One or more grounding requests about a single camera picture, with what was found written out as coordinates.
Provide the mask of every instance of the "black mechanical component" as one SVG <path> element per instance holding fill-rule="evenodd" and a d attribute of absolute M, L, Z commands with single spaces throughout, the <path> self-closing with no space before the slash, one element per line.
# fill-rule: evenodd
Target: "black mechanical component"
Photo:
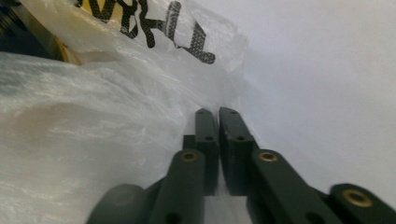
<path fill-rule="evenodd" d="M 202 224 L 204 196 L 217 187 L 219 154 L 227 188 L 247 196 L 253 224 L 396 223 L 395 211 L 367 189 L 343 184 L 326 195 L 310 188 L 279 153 L 259 149 L 237 111 L 220 109 L 219 138 L 210 111 L 197 111 L 195 122 L 195 135 L 184 136 L 164 179 L 148 189 L 115 187 L 88 224 Z"/>
<path fill-rule="evenodd" d="M 219 176 L 219 138 L 210 111 L 200 109 L 195 113 L 195 135 L 184 135 L 183 149 L 196 149 L 204 153 L 205 195 L 215 195 Z"/>
<path fill-rule="evenodd" d="M 17 0 L 0 0 L 0 51 L 67 61 L 63 44 Z"/>
<path fill-rule="evenodd" d="M 246 196 L 250 154 L 259 147 L 237 111 L 222 107 L 219 126 L 221 164 L 227 188 L 233 196 Z"/>

